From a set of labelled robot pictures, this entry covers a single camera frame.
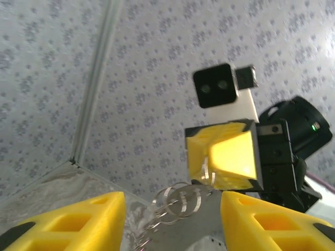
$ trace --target gray surface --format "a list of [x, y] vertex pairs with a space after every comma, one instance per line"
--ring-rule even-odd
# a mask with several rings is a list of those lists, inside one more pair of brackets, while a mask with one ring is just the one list
[[[187, 180], [183, 129], [208, 122], [192, 72], [220, 62], [255, 65], [258, 112], [302, 95], [334, 124], [334, 6], [126, 1], [81, 164], [146, 200]], [[330, 181], [334, 150], [332, 141], [315, 154], [310, 171]]]
[[0, 200], [70, 158], [103, 1], [0, 1]]

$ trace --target camera lens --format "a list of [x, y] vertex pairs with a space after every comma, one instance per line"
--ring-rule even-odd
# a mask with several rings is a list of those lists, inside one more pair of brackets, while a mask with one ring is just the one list
[[203, 85], [203, 86], [201, 87], [201, 91], [202, 91], [203, 93], [209, 93], [209, 92], [210, 92], [210, 87], [209, 87], [209, 85]]
[[221, 89], [221, 90], [225, 90], [228, 88], [228, 83], [224, 80], [221, 80], [218, 82], [218, 87]]

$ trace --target black camera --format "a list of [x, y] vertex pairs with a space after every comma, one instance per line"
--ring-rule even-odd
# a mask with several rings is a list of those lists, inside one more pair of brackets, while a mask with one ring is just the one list
[[202, 108], [233, 103], [241, 89], [257, 87], [254, 66], [234, 70], [230, 64], [216, 65], [193, 74]]
[[308, 158], [332, 139], [329, 123], [302, 97], [297, 96], [272, 105], [260, 115], [259, 122], [278, 119], [287, 121], [292, 151], [302, 159]]

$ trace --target screw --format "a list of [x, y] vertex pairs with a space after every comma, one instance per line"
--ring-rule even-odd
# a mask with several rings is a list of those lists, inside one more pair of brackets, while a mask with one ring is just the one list
[[278, 128], [277, 126], [274, 126], [274, 127], [272, 127], [272, 131], [273, 131], [273, 132], [278, 132], [278, 131], [279, 131], [279, 128]]

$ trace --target yellow foam block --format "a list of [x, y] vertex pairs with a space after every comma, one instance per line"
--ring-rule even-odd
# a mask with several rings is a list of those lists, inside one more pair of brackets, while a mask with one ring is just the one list
[[258, 185], [262, 180], [255, 136], [256, 127], [252, 120], [195, 128], [186, 135], [191, 179], [203, 181], [202, 164], [208, 157], [209, 174], [216, 174], [214, 188], [247, 190]]
[[21, 222], [36, 224], [6, 251], [120, 250], [126, 201], [123, 192], [110, 192]]
[[313, 224], [319, 218], [237, 192], [223, 192], [221, 219], [228, 251], [334, 251]]

